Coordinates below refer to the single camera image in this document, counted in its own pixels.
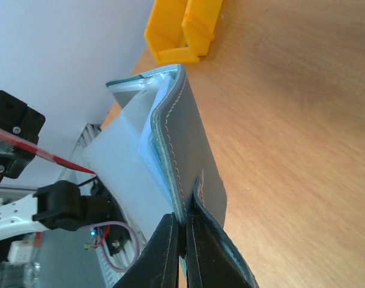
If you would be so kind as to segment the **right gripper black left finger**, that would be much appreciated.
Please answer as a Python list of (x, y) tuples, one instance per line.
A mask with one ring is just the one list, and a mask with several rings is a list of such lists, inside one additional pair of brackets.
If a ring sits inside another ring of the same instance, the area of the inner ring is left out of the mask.
[(116, 288), (178, 286), (179, 224), (174, 214), (160, 220), (137, 261), (114, 285)]

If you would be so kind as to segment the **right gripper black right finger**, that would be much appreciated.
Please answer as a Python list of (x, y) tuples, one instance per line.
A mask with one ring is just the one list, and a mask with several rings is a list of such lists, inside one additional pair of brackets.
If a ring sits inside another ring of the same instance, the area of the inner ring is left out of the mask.
[(204, 205), (204, 178), (196, 181), (186, 220), (189, 287), (258, 287), (248, 264)]

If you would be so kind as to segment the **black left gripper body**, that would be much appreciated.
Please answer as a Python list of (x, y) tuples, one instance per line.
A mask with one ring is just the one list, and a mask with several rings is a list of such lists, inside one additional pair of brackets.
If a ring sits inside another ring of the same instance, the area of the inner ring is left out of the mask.
[(17, 179), (35, 158), (33, 152), (19, 147), (17, 141), (37, 144), (45, 121), (44, 115), (0, 90), (0, 183), (4, 178)]

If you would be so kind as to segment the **teal leather card holder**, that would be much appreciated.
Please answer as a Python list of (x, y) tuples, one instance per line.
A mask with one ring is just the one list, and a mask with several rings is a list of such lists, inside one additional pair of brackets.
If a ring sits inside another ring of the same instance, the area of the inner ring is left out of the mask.
[(192, 195), (225, 222), (227, 197), (181, 64), (107, 83), (121, 107), (83, 157), (124, 214), (150, 238), (162, 216), (186, 220)]

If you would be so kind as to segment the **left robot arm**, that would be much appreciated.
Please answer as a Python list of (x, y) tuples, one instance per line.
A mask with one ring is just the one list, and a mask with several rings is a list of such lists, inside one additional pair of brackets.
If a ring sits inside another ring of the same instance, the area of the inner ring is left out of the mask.
[[(0, 90), (0, 182), (16, 179), (26, 166), (40, 157), (62, 167), (85, 173), (92, 170), (50, 154), (37, 146), (45, 117), (16, 97)], [(46, 230), (77, 231), (90, 225), (103, 231), (96, 247), (112, 248), (115, 242), (125, 243), (131, 237), (127, 225), (119, 225), (115, 216), (118, 204), (111, 196), (83, 196), (80, 185), (58, 181), (39, 188), (0, 212), (0, 264), (6, 257), (12, 239)]]

